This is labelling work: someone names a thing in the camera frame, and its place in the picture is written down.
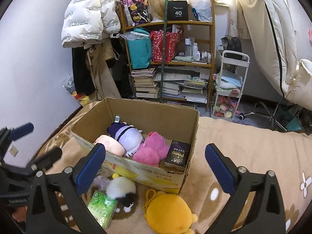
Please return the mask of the pink square face plush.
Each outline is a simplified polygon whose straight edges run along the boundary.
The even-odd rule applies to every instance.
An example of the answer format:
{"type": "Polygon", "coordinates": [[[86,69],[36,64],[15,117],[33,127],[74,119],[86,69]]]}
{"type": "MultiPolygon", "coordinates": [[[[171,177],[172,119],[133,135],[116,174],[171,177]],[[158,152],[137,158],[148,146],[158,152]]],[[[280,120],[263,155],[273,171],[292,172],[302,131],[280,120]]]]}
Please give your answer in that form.
{"type": "Polygon", "coordinates": [[[123,156],[126,152],[125,148],[117,140],[107,135],[98,137],[94,145],[97,143],[103,144],[106,151],[116,156],[123,156]]]}

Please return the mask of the black box marked 40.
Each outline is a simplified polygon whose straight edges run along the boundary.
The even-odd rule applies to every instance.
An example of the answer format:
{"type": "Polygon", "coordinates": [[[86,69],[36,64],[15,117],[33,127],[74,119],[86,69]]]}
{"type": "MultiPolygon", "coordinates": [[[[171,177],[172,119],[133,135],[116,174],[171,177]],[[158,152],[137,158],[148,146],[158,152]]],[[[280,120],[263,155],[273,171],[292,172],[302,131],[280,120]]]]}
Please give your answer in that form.
{"type": "Polygon", "coordinates": [[[168,21],[188,21],[187,1],[168,1],[168,21]]]}

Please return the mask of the pink bear plush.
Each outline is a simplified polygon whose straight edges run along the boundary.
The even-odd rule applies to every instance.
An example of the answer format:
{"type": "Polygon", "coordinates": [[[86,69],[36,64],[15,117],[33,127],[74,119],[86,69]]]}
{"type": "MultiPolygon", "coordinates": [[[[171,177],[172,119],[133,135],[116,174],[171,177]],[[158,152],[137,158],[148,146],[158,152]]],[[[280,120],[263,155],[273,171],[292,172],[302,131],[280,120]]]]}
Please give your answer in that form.
{"type": "Polygon", "coordinates": [[[159,163],[167,157],[169,148],[163,136],[157,132],[150,132],[133,155],[133,161],[158,167],[159,163]]]}

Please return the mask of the yellow round plush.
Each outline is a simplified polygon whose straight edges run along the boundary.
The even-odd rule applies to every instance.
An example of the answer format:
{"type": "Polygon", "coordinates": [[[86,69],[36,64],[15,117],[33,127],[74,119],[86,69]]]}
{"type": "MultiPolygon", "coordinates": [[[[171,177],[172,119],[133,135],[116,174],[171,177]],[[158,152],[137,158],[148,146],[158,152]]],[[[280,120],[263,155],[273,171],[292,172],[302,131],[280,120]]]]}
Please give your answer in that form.
{"type": "Polygon", "coordinates": [[[185,200],[176,194],[149,189],[143,206],[147,224],[155,233],[194,233],[198,221],[185,200]]]}

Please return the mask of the white fluffy pompom charm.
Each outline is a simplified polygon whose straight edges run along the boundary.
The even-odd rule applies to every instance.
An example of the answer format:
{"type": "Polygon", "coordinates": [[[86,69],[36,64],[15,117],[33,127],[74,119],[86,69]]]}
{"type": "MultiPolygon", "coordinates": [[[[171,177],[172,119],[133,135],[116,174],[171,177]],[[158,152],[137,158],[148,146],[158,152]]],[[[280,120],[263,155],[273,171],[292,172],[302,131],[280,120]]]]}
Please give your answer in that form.
{"type": "Polygon", "coordinates": [[[129,213],[134,205],[136,189],[134,181],[114,173],[107,185],[106,195],[110,199],[120,202],[124,212],[129,213]]]}

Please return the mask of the white rolling cart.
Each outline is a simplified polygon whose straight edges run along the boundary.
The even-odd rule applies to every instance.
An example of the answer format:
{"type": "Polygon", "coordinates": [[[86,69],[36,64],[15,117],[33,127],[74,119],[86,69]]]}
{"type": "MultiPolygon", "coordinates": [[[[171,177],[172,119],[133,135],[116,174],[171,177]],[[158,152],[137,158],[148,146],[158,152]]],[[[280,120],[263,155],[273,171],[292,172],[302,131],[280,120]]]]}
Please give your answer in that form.
{"type": "Polygon", "coordinates": [[[215,98],[210,107],[213,118],[233,120],[238,114],[238,105],[250,65],[250,57],[242,52],[225,50],[217,54],[220,70],[213,75],[215,98]]]}

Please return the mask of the stack of books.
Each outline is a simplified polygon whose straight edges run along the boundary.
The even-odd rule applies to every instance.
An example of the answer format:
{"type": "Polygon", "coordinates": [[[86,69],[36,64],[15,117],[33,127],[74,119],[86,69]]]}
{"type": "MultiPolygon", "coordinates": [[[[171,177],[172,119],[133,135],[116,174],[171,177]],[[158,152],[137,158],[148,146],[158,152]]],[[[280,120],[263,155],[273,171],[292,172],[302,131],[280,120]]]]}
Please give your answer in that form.
{"type": "Polygon", "coordinates": [[[157,99],[159,86],[155,81],[156,68],[132,70],[131,77],[134,83],[136,98],[157,99]]]}

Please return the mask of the purple plush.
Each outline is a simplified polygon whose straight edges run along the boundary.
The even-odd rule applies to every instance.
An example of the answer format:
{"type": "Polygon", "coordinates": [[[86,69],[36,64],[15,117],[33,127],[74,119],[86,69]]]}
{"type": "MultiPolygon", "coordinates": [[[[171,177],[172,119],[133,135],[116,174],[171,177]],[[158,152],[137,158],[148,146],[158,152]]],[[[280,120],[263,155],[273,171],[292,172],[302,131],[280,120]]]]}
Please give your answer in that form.
{"type": "Polygon", "coordinates": [[[105,191],[110,183],[110,179],[108,177],[104,177],[101,175],[98,175],[96,178],[94,178],[94,184],[96,187],[99,188],[101,191],[105,191]]]}

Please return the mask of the dark-robed plush doll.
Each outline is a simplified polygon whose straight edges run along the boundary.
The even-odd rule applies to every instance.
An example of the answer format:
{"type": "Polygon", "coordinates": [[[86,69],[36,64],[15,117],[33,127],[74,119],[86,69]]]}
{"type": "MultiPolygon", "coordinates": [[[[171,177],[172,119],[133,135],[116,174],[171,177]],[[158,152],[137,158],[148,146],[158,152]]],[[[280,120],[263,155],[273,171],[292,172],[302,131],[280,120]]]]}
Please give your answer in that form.
{"type": "Polygon", "coordinates": [[[124,147],[124,157],[133,157],[144,141],[142,131],[126,122],[113,122],[107,132],[124,147]]]}

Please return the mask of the beige hanging coat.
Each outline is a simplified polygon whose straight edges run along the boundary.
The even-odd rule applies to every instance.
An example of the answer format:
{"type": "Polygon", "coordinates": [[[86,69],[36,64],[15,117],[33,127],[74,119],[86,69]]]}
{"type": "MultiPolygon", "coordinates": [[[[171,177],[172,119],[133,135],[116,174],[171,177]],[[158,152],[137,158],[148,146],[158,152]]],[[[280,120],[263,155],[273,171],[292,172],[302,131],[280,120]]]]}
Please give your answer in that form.
{"type": "Polygon", "coordinates": [[[93,45],[87,50],[86,65],[95,87],[95,92],[91,95],[93,100],[121,98],[106,62],[109,59],[115,61],[115,54],[110,39],[106,39],[101,44],[93,45]]]}

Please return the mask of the green tissue pack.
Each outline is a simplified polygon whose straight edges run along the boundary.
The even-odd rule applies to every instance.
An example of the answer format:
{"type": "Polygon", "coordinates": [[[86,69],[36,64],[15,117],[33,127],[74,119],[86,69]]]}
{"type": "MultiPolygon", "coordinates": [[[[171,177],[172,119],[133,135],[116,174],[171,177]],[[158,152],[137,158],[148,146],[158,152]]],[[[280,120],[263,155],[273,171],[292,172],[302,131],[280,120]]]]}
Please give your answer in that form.
{"type": "Polygon", "coordinates": [[[95,191],[91,196],[87,208],[98,224],[106,229],[114,216],[118,201],[109,198],[106,194],[95,191]]]}

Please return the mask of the dark boxed card pack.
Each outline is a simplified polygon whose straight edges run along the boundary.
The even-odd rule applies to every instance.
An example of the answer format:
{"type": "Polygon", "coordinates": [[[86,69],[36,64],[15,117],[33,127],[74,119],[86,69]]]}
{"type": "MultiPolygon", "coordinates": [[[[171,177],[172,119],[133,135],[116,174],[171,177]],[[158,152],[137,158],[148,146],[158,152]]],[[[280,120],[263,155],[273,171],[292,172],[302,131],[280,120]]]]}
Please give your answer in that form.
{"type": "Polygon", "coordinates": [[[179,141],[172,141],[164,165],[184,171],[188,162],[191,145],[179,141]]]}

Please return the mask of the blonde wig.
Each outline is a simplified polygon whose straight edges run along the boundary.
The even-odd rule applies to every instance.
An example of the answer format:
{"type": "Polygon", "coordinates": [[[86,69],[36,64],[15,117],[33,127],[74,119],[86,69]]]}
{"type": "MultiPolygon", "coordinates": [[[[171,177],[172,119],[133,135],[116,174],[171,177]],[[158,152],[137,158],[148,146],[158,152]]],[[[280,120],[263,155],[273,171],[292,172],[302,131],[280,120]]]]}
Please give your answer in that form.
{"type": "Polygon", "coordinates": [[[146,0],[151,22],[164,20],[166,0],[146,0]]]}

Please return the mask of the snack packet pile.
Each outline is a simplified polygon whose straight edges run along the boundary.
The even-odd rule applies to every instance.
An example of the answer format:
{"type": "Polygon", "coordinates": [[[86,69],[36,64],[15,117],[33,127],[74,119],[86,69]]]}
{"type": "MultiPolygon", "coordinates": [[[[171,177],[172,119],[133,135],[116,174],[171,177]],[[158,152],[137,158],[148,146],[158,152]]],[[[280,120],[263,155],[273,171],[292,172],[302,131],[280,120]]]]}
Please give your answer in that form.
{"type": "Polygon", "coordinates": [[[78,94],[74,85],[74,78],[72,74],[69,74],[67,79],[62,83],[62,86],[74,99],[76,99],[83,107],[91,103],[91,100],[85,94],[78,94]]]}

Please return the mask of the teal tote bag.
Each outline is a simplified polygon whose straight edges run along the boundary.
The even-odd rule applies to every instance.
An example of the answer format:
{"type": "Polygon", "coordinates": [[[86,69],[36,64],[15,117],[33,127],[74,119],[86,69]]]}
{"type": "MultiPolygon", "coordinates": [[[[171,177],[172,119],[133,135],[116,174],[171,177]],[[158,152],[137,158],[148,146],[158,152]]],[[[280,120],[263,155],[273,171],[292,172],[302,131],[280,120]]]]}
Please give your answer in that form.
{"type": "Polygon", "coordinates": [[[146,69],[152,62],[152,41],[150,34],[140,28],[135,28],[121,34],[128,45],[132,69],[146,69]]]}

